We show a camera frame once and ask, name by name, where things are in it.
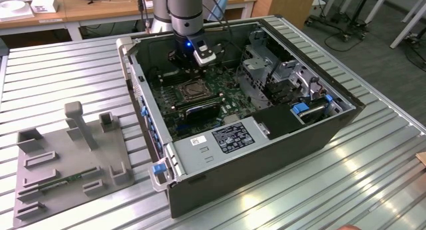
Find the sticker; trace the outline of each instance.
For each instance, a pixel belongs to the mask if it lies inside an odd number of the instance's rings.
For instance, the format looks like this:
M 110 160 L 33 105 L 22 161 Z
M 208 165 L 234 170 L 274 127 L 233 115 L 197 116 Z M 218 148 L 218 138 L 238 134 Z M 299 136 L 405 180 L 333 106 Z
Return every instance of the sticker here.
M 42 19 L 38 20 L 38 23 L 50 23 L 50 22 L 61 22 L 61 19 Z
M 241 123 L 213 131 L 212 136 L 225 154 L 253 143 L 253 139 Z
M 190 144 L 192 144 L 192 146 L 194 146 L 196 144 L 200 144 L 205 141 L 206 141 L 206 139 L 205 139 L 204 135 L 201 135 L 201 136 L 190 139 Z

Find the circuit board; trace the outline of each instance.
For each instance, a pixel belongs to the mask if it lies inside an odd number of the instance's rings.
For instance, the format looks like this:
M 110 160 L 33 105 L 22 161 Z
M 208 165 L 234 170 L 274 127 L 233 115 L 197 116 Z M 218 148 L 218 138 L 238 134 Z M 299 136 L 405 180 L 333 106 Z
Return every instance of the circuit board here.
M 226 116 L 241 119 L 256 111 L 233 77 L 232 69 L 225 71 L 210 69 L 196 83 L 190 81 L 150 89 L 173 141 L 226 124 L 222 120 Z M 210 95 L 209 100 L 196 101 L 196 98 L 200 99 L 205 95 Z M 196 124 L 181 124 L 182 112 L 188 108 L 176 110 L 177 105 L 186 104 L 193 107 L 212 102 L 220 103 L 217 117 Z

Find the workbench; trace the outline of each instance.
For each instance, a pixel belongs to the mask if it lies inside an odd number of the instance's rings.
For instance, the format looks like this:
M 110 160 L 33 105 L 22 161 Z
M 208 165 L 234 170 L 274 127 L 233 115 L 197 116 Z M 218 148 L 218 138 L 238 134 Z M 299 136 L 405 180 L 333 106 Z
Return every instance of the workbench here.
M 149 154 L 114 46 L 120 36 L 11 49 L 0 69 L 1 230 L 11 228 L 15 132 L 65 128 L 59 113 L 70 99 L 82 103 L 85 121 L 105 111 L 120 117 L 136 183 L 25 229 L 426 227 L 426 173 L 415 158 L 426 149 L 424 127 L 284 19 L 264 19 L 365 104 L 325 147 L 170 219 L 165 194 L 153 191 L 148 177 Z
M 240 18 L 250 17 L 256 0 L 228 0 L 225 9 L 241 9 Z M 0 36 L 51 29 L 66 29 L 71 40 L 81 40 L 78 28 L 93 24 L 140 20 L 136 0 L 57 0 L 57 13 L 34 13 L 33 18 L 0 23 Z M 153 18 L 149 8 L 148 18 Z

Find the motherboard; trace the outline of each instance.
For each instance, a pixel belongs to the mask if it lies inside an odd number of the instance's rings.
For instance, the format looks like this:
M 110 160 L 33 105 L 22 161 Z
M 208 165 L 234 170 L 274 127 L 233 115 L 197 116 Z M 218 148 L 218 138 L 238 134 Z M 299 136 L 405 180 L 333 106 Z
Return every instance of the motherboard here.
M 234 72 L 230 68 L 210 68 L 198 79 L 150 87 L 174 141 L 234 122 L 256 111 L 234 81 Z

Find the white label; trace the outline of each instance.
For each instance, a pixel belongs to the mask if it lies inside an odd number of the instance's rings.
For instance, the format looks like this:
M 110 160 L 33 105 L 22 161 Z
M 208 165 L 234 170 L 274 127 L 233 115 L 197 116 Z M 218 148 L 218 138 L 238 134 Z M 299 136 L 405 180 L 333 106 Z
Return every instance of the white label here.
M 50 22 L 61 22 L 61 19 L 42 19 L 38 20 L 38 23 L 50 23 Z
M 196 144 L 200 144 L 205 141 L 206 141 L 206 139 L 205 139 L 204 135 L 201 135 L 201 136 L 190 139 L 190 144 L 192 144 L 192 146 L 194 146 Z

